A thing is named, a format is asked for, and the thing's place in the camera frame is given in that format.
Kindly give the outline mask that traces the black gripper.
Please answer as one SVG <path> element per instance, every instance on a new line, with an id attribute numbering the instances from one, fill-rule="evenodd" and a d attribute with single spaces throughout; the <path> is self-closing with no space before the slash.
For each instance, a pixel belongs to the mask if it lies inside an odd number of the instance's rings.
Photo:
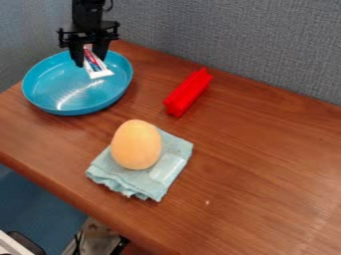
<path id="1" fill-rule="evenodd" d="M 110 43 L 119 39 L 118 21 L 102 21 L 86 27 L 71 23 L 58 30 L 59 46 L 70 48 L 71 58 L 79 68 L 85 62 L 85 44 L 93 44 L 93 51 L 102 61 L 106 60 Z"/>

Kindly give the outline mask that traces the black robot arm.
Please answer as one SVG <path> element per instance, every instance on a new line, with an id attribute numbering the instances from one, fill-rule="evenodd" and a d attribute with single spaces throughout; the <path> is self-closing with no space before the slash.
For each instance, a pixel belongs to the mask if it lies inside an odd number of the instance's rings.
<path id="1" fill-rule="evenodd" d="M 107 0 L 73 0 L 73 23 L 58 30 L 59 46 L 70 50 L 70 56 L 79 68 L 83 67 L 87 44 L 102 61 L 106 60 L 110 44 L 119 39 L 118 21 L 105 21 Z"/>

